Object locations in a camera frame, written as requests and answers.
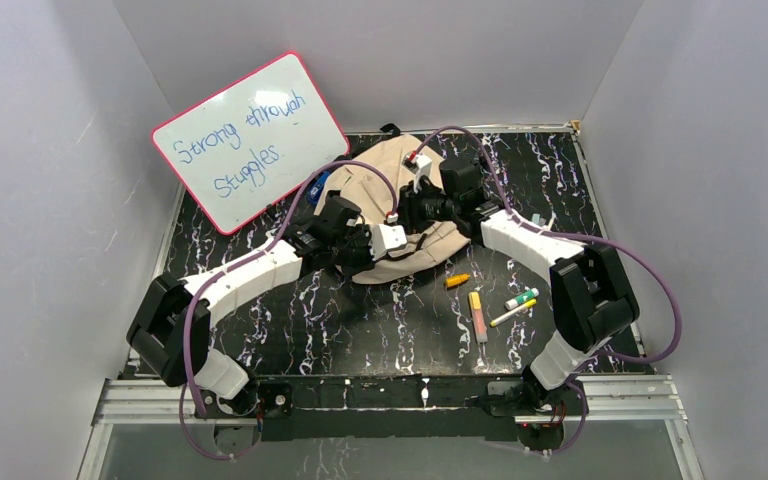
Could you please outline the beige backpack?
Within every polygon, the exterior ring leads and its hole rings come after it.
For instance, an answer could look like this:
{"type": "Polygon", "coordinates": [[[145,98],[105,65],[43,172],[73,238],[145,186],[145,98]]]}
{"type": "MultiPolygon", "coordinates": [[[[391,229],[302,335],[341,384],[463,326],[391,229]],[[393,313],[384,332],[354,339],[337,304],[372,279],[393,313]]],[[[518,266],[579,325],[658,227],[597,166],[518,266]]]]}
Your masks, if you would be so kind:
{"type": "MultiPolygon", "coordinates": [[[[418,147],[421,140],[409,134],[379,141],[364,149],[355,160],[368,164],[384,176],[395,189],[406,186],[414,174],[402,160],[418,147]]],[[[323,185],[323,192],[336,191],[360,207],[365,220],[371,224],[384,221],[392,207],[389,188],[377,175],[358,166],[342,166],[332,171],[323,185]]],[[[367,271],[357,273],[351,281],[360,285],[379,285],[413,275],[449,260],[468,245],[469,240],[449,222],[436,222],[416,234],[408,234],[407,246],[384,257],[367,271]]]]}

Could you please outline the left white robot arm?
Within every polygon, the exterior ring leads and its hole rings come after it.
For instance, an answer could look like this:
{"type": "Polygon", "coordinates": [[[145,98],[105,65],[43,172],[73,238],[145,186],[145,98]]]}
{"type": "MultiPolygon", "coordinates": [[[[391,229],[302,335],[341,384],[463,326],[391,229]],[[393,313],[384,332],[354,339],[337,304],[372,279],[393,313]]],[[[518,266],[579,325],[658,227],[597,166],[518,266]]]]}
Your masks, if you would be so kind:
{"type": "Polygon", "coordinates": [[[259,400],[255,376],[210,346],[215,324],[275,287],[329,266],[352,276],[406,245],[394,215],[370,224],[359,206],[332,196],[308,221],[288,225],[235,261],[184,279],[170,274],[153,279],[126,341],[167,386],[209,391],[231,414],[246,416],[259,400]]]}

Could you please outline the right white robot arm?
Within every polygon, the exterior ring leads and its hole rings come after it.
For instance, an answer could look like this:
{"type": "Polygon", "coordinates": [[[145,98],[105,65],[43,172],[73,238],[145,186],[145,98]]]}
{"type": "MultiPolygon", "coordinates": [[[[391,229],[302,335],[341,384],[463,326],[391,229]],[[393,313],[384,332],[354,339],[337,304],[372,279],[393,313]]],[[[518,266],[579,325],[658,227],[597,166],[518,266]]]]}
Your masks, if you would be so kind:
{"type": "Polygon", "coordinates": [[[410,153],[403,164],[414,175],[398,201],[398,220],[406,231],[451,222],[471,243],[510,257],[548,284],[555,330],[525,368],[522,390],[531,411],[550,413],[575,370],[640,315],[619,253],[601,243],[555,238],[507,212],[486,194],[476,163],[440,163],[440,186],[430,179],[433,163],[427,156],[410,153]]]}

